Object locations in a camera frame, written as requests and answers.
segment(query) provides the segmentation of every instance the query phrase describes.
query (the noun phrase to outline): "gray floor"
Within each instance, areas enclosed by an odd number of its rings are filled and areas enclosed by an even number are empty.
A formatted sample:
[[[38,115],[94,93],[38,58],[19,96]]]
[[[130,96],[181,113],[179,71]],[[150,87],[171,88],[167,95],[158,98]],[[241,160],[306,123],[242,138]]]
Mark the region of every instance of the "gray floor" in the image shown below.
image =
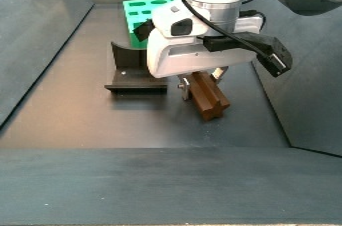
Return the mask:
[[[2,130],[0,225],[342,223],[342,160],[288,147],[252,65],[209,123],[175,79],[105,89],[122,20],[95,8]]]
[[[250,64],[232,67],[221,87],[233,105],[207,123],[177,78],[167,95],[115,97],[105,89],[110,43],[125,42],[125,31],[118,6],[98,6],[3,129],[0,148],[288,147]]]

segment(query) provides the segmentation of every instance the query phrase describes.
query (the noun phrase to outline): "white robot link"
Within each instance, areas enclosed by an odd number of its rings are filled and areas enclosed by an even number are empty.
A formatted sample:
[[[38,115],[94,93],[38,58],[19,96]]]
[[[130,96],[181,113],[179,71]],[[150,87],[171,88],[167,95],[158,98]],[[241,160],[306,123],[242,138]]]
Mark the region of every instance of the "white robot link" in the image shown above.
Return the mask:
[[[341,0],[280,0],[297,14],[333,10]],[[280,40],[260,35],[264,17],[241,15],[242,0],[175,0],[153,12],[147,65],[154,77],[222,69],[256,57],[274,77],[292,68]]]

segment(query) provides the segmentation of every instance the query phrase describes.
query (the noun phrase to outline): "wooden block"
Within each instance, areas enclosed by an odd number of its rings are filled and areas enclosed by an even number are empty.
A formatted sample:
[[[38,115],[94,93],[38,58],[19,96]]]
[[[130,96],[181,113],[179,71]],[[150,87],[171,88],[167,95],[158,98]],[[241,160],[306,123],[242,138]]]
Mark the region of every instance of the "wooden block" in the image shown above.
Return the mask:
[[[224,116],[230,102],[207,72],[195,72],[189,77],[190,92],[206,121]]]

